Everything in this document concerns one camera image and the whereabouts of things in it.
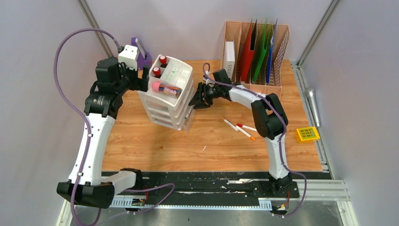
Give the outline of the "red cap white marker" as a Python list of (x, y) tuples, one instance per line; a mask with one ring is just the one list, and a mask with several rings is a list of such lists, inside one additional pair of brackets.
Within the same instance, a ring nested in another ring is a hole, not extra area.
[(244, 129), (248, 129), (248, 130), (251, 130), (251, 131), (257, 131), (256, 128), (253, 128), (253, 127), (250, 127), (250, 126), (246, 126), (246, 125), (243, 125), (243, 124), (240, 124), (240, 123), (237, 123), (236, 126), (244, 128)]

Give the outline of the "pink highlighter pack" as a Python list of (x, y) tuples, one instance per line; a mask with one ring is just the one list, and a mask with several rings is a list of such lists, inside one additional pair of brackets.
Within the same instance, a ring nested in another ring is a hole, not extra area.
[(176, 86), (172, 86), (172, 85), (166, 85), (164, 83), (161, 83), (159, 81), (155, 81), (152, 83), (152, 90), (157, 92), (157, 93), (162, 93), (165, 95), (169, 95), (169, 96), (173, 96), (178, 98), (181, 93), (182, 93), (182, 89)]

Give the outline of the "pink plastic file organizer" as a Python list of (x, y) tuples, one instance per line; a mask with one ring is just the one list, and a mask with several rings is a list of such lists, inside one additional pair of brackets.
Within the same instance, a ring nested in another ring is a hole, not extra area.
[(232, 82), (257, 93), (282, 94), (280, 70), (290, 39), (289, 26), (226, 21), (222, 41), (222, 67)]

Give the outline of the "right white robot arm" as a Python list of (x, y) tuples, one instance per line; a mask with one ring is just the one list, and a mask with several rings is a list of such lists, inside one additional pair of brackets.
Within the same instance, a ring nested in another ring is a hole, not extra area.
[(232, 83), (224, 69), (213, 73), (203, 70), (204, 81), (198, 84), (189, 106), (194, 109), (209, 108), (216, 98), (224, 98), (239, 103), (252, 111), (255, 129), (264, 138), (269, 156), (269, 191), (274, 196), (282, 196), (292, 183), (285, 154), (285, 133), (288, 119), (279, 97), (275, 93), (259, 94), (245, 88), (240, 83)]

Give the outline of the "white hardcover book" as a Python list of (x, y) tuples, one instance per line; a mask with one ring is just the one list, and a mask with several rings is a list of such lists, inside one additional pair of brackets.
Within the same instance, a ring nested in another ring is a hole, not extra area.
[(223, 56), (223, 69), (227, 72), (227, 76), (232, 79), (232, 74), (235, 66), (235, 43), (234, 41), (225, 41), (224, 43), (224, 56)]

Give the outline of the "green cap white marker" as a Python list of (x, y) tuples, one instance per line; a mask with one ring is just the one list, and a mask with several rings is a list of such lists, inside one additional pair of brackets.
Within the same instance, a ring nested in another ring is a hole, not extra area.
[(189, 107), (188, 107), (188, 111), (187, 111), (187, 113), (186, 113), (186, 115), (185, 115), (185, 119), (188, 119), (188, 118), (190, 117), (190, 114), (191, 114), (191, 112), (192, 112), (192, 109), (193, 109), (193, 106), (189, 106)]

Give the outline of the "blue folder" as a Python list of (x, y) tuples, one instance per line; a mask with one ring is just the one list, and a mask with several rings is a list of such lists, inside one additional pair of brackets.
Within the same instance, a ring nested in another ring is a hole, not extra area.
[(278, 19), (276, 19), (276, 22), (273, 26), (272, 30), (272, 36), (270, 39), (270, 49), (269, 49), (269, 56), (268, 56), (268, 63), (267, 63), (267, 74), (266, 74), (266, 84), (269, 85), (270, 83), (270, 76), (271, 76), (271, 65), (272, 65), (272, 54), (273, 54), (273, 46), (274, 46), (274, 40), (277, 34), (277, 27), (278, 27)]

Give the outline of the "red folder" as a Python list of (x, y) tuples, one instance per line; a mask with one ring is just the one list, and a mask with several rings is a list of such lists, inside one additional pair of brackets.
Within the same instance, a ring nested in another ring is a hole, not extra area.
[(243, 39), (244, 42), (239, 58), (239, 78), (241, 82), (246, 83), (255, 52), (257, 19), (254, 23), (251, 21), (248, 24), (248, 28), (244, 34), (245, 38)]

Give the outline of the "white plastic drawer unit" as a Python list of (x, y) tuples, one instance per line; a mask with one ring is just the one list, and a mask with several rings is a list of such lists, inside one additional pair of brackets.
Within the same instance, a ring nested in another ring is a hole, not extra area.
[(148, 91), (138, 91), (152, 123), (189, 131), (194, 115), (189, 102), (195, 94), (193, 67), (177, 58), (159, 55), (149, 72)]

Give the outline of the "red round stamp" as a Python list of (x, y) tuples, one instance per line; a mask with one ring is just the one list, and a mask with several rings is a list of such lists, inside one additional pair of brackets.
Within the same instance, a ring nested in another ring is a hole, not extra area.
[(160, 66), (161, 66), (161, 68), (166, 68), (166, 66), (167, 66), (167, 57), (165, 56), (165, 55), (161, 55), (160, 57), (159, 57), (159, 61), (160, 61)]

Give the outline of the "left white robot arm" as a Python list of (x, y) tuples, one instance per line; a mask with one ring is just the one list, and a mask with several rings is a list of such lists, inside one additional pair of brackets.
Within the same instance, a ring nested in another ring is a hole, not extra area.
[(148, 90), (149, 66), (138, 70), (116, 57), (97, 63), (96, 81), (85, 100), (84, 131), (75, 166), (66, 182), (57, 185), (56, 192), (71, 204), (106, 209), (115, 195), (129, 190), (140, 194), (144, 189), (141, 171), (123, 168), (118, 173), (102, 177), (102, 163), (109, 134), (122, 97), (128, 90)]

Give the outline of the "red black stamp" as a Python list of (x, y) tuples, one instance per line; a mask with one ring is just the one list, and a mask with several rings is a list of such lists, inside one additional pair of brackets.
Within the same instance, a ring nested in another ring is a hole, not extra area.
[(161, 69), (160, 69), (160, 67), (154, 67), (153, 69), (152, 69), (152, 73), (154, 74), (154, 77), (156, 77), (156, 78), (160, 78), (161, 77)]

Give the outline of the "green folder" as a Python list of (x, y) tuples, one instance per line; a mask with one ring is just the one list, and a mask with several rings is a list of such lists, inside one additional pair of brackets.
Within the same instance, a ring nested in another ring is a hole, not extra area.
[(270, 49), (270, 39), (273, 25), (268, 23), (257, 25), (255, 52), (251, 65), (251, 83), (266, 84), (267, 63)]

